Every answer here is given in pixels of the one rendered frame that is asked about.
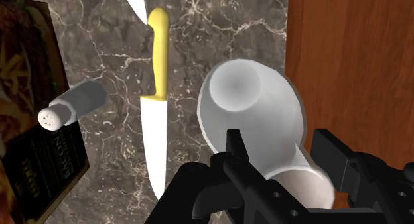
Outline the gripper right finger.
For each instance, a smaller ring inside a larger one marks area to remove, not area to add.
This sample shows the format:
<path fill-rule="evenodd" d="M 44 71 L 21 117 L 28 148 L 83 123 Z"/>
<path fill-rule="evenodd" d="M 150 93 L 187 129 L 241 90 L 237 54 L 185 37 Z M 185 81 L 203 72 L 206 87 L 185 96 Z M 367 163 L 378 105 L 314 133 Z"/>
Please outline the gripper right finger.
<path fill-rule="evenodd" d="M 382 213 L 387 224 L 414 224 L 414 162 L 402 170 L 382 159 L 355 152 L 327 129 L 315 129 L 311 158 L 354 209 Z"/>

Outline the white mug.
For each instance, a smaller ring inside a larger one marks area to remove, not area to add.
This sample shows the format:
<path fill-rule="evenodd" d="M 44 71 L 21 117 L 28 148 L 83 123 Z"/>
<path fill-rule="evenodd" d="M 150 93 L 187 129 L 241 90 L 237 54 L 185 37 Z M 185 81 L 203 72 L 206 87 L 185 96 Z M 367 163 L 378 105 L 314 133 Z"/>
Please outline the white mug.
<path fill-rule="evenodd" d="M 303 146 L 305 109 L 283 74 L 254 60 L 221 62 L 203 81 L 197 115 L 213 152 L 225 151 L 228 129 L 239 129 L 264 178 L 278 181 L 306 208 L 332 208 L 334 186 Z"/>

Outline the grey salt shaker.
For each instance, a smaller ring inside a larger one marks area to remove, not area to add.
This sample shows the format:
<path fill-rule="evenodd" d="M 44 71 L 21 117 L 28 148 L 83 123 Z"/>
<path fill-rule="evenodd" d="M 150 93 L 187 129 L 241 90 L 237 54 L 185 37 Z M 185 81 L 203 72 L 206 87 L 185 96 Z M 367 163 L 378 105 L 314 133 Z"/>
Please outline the grey salt shaker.
<path fill-rule="evenodd" d="M 87 80 L 64 92 L 39 111 L 38 122 L 48 131 L 57 131 L 99 109 L 106 104 L 107 99 L 108 93 L 100 82 Z"/>

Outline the white curved flat object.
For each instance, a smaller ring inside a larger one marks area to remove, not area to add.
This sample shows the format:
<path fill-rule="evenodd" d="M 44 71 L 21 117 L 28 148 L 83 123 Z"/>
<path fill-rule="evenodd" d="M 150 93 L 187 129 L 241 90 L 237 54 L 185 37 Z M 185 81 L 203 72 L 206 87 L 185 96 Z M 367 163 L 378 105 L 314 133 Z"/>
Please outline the white curved flat object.
<path fill-rule="evenodd" d="M 147 24 L 147 7 L 145 0 L 127 0 L 134 13 L 146 25 Z"/>

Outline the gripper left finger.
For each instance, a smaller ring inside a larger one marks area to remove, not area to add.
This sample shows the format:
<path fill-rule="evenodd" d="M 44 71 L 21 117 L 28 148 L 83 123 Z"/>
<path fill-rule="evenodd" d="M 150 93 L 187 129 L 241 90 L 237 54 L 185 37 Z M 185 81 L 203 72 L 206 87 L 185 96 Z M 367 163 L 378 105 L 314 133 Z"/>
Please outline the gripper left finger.
<path fill-rule="evenodd" d="M 239 129 L 228 129 L 226 151 L 209 165 L 183 164 L 145 224 L 208 224 L 225 210 L 234 224 L 310 224 L 311 214 L 279 182 L 249 163 Z"/>

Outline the yellow handled kitchen knife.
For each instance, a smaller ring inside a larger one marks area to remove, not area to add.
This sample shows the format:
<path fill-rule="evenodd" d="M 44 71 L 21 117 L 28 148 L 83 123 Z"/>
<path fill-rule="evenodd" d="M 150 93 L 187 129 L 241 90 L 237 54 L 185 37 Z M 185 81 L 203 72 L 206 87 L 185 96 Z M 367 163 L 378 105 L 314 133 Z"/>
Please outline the yellow handled kitchen knife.
<path fill-rule="evenodd" d="M 148 24 L 154 32 L 155 94 L 140 97 L 141 130 L 149 181 L 160 199 L 165 190 L 167 161 L 169 14 L 157 7 L 151 11 Z"/>

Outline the dark food picture box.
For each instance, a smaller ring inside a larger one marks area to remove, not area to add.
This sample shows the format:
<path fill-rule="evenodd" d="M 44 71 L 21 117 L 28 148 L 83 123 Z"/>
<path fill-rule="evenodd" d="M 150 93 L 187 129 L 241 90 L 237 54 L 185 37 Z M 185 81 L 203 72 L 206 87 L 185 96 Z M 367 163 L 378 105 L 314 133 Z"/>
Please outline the dark food picture box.
<path fill-rule="evenodd" d="M 44 224 L 88 169 L 77 123 L 38 122 L 68 88 L 48 5 L 0 0 L 0 224 Z"/>

